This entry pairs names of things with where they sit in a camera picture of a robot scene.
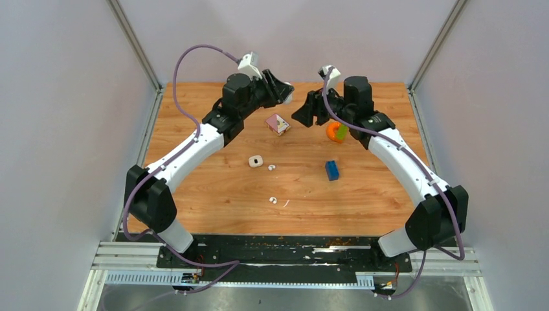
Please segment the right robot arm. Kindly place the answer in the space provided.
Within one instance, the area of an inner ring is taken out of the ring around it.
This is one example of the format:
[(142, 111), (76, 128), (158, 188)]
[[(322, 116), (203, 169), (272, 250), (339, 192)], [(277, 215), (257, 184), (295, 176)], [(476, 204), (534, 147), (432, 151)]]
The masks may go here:
[(426, 251), (456, 238), (463, 247), (469, 195), (461, 185), (450, 186), (408, 147), (390, 118), (375, 110), (373, 90), (367, 77), (344, 80), (343, 93), (327, 79), (325, 87), (310, 91), (292, 119), (306, 127), (330, 119), (349, 127), (351, 136), (373, 153), (393, 173), (416, 206), (405, 225), (381, 236), (370, 252), (371, 265), (387, 270), (396, 256)]

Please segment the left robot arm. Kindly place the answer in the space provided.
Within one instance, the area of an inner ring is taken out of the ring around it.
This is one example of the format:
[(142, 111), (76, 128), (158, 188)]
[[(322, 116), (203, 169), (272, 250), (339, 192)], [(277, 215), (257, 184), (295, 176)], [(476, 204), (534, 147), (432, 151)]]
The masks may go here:
[(230, 75), (221, 97), (193, 133), (148, 167), (131, 167), (126, 175), (124, 215), (131, 214), (174, 249), (174, 260), (184, 268), (198, 260), (194, 238), (177, 219), (173, 198), (181, 182), (204, 160), (227, 146), (244, 129), (244, 120), (260, 108), (291, 100), (294, 87), (265, 69), (260, 77)]

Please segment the white earbud charging case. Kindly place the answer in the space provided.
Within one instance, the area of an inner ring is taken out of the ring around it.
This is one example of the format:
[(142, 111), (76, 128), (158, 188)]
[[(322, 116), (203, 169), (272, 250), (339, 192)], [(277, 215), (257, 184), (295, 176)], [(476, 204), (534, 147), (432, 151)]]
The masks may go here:
[(248, 159), (248, 164), (251, 168), (258, 168), (263, 165), (263, 157), (260, 155), (253, 155)]

